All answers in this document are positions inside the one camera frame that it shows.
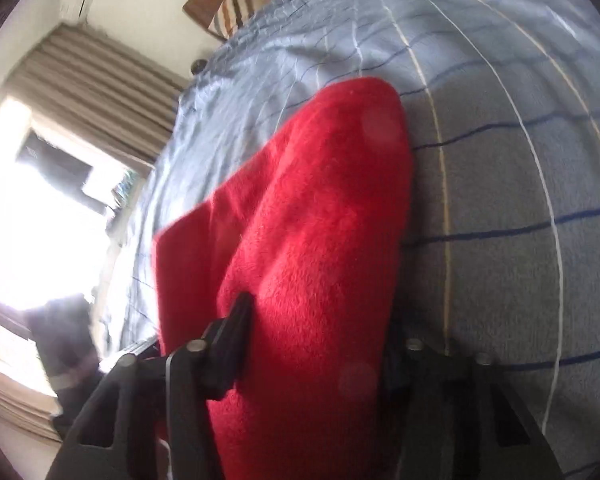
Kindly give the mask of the blue plaid duvet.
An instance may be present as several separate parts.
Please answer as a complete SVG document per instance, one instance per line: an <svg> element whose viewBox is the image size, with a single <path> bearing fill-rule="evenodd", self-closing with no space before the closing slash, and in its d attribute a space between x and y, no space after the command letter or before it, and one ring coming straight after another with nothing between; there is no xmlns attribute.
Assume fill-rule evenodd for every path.
<svg viewBox="0 0 600 480"><path fill-rule="evenodd" d="M273 0L182 94L126 236L105 350L157 329L151 239L311 96L375 76L415 156L411 336L498 359L569 479L600 466L600 14L590 0Z"/></svg>

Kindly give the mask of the clothes pile on windowsill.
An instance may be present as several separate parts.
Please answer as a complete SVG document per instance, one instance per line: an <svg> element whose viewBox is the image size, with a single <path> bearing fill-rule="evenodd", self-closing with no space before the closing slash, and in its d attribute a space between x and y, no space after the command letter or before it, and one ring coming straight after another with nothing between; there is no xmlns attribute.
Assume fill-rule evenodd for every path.
<svg viewBox="0 0 600 480"><path fill-rule="evenodd" d="M126 170L123 178L112 188L111 197L113 210L122 209L129 201L137 184L138 173L132 169Z"/></svg>

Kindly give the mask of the striped brown pillow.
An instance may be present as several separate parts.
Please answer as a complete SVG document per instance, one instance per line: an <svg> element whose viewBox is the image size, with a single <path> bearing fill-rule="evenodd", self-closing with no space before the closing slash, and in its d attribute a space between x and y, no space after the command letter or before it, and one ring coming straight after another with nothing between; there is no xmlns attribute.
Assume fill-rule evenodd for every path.
<svg viewBox="0 0 600 480"><path fill-rule="evenodd" d="M221 40L229 40L272 0L222 0L208 26Z"/></svg>

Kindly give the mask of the small black bedside clock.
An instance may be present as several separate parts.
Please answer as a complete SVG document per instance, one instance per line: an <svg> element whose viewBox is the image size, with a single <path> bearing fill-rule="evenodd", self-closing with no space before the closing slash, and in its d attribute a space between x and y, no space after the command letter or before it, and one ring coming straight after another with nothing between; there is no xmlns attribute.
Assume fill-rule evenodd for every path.
<svg viewBox="0 0 600 480"><path fill-rule="evenodd" d="M197 76L204 71L208 64L208 61L204 58L198 58L195 62L193 62L192 66L190 66L190 72L193 76Z"/></svg>

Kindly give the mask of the red fleece garment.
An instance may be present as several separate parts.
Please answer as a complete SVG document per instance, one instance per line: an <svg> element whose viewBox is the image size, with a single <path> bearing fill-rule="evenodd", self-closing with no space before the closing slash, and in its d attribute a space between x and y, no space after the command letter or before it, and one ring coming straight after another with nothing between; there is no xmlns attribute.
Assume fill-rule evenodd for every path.
<svg viewBox="0 0 600 480"><path fill-rule="evenodd" d="M209 406L230 479L370 470L413 159L390 84L332 84L156 239L162 348L254 311L236 388Z"/></svg>

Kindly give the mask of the beige curtain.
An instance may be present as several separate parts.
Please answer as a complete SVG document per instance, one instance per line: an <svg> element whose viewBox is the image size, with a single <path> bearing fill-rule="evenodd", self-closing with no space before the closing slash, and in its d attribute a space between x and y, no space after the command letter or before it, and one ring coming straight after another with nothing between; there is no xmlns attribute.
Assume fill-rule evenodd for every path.
<svg viewBox="0 0 600 480"><path fill-rule="evenodd" d="M12 70L5 89L141 174L169 142L187 81L88 26L60 25Z"/></svg>

